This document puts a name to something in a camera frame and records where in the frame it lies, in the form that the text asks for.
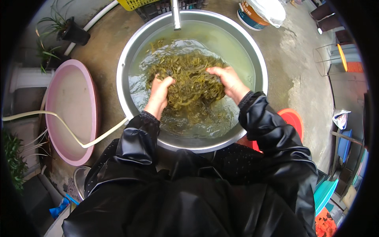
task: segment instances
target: hand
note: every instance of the hand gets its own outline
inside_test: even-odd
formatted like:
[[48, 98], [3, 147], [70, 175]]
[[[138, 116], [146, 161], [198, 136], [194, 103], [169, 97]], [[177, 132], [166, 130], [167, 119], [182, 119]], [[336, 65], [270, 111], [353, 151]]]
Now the hand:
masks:
[[151, 94], [149, 102], [147, 103], [144, 111], [152, 114], [158, 120], [161, 119], [163, 109], [167, 106], [167, 92], [168, 87], [175, 83], [172, 77], [166, 77], [163, 81], [155, 75], [151, 86]]
[[236, 105], [238, 105], [243, 97], [250, 91], [250, 89], [242, 83], [232, 67], [209, 67], [207, 68], [207, 72], [220, 77], [221, 83], [225, 86], [225, 94], [232, 98]]

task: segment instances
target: black sleeve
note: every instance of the black sleeve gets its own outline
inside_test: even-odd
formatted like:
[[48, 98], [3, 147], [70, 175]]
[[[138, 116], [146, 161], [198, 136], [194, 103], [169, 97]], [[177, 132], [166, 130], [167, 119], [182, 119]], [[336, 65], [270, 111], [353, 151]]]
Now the black sleeve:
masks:
[[115, 159], [143, 165], [152, 164], [160, 131], [159, 124], [160, 122], [146, 111], [135, 116], [122, 132]]
[[257, 161], [256, 182], [271, 186], [302, 221], [314, 229], [317, 168], [309, 149], [301, 143], [295, 128], [269, 105], [262, 92], [249, 92], [238, 105], [239, 121], [248, 140], [255, 140], [264, 157]]

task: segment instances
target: sleeve cuff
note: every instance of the sleeve cuff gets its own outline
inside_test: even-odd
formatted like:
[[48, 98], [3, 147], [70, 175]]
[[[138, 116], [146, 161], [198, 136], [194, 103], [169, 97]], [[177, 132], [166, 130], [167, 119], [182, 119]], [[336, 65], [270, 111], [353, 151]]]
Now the sleeve cuff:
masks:
[[156, 117], [154, 117], [154, 115], [152, 115], [151, 113], [149, 113], [149, 112], [146, 112], [145, 110], [143, 110], [142, 112], [141, 112], [141, 117], [144, 119], [144, 120], [147, 120], [148, 122], [151, 122], [151, 123], [153, 123], [153, 124], [156, 124], [156, 125], [160, 125], [160, 121], [156, 118]]
[[251, 100], [251, 98], [253, 98], [254, 96], [254, 93], [252, 91], [249, 91], [243, 98], [242, 100], [240, 101], [240, 103], [238, 104], [238, 107], [240, 108], [240, 110], [242, 110], [243, 107], [245, 107], [245, 105]]

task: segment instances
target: concrete floor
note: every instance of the concrete floor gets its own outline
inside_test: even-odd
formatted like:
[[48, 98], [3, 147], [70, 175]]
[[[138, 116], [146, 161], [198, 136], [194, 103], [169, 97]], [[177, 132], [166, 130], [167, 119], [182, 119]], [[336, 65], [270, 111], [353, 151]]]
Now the concrete floor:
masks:
[[[220, 13], [232, 20], [238, 20], [237, 0], [209, 0], [208, 11]], [[309, 147], [313, 161], [318, 168], [328, 172], [331, 159], [331, 136], [333, 97], [327, 77], [317, 71], [313, 60], [313, 48], [332, 42], [331, 32], [319, 35], [316, 23], [309, 16], [314, 7], [305, 1], [297, 8], [284, 5], [286, 20], [280, 28], [266, 27], [253, 31], [243, 26], [258, 44], [268, 71], [268, 99], [271, 106], [279, 111], [283, 108], [295, 109], [304, 122], [305, 146]], [[125, 11], [118, 5], [102, 17], [91, 29], [87, 45], [76, 46], [71, 57], [83, 62], [97, 85], [101, 102], [101, 128], [104, 133], [124, 119], [117, 91], [116, 70], [123, 48], [143, 25], [142, 19], [134, 11]], [[87, 162], [92, 165], [103, 150], [115, 138], [119, 138], [122, 128], [99, 142]], [[66, 164], [55, 153], [51, 178], [58, 184], [67, 183], [74, 166]]]

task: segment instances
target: faucet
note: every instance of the faucet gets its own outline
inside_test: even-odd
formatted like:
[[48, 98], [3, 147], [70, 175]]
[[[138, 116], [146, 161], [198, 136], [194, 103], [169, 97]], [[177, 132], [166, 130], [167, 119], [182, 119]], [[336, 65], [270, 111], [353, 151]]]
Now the faucet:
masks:
[[171, 0], [171, 13], [172, 21], [174, 23], [174, 30], [181, 30], [182, 25], [180, 23], [179, 0]]

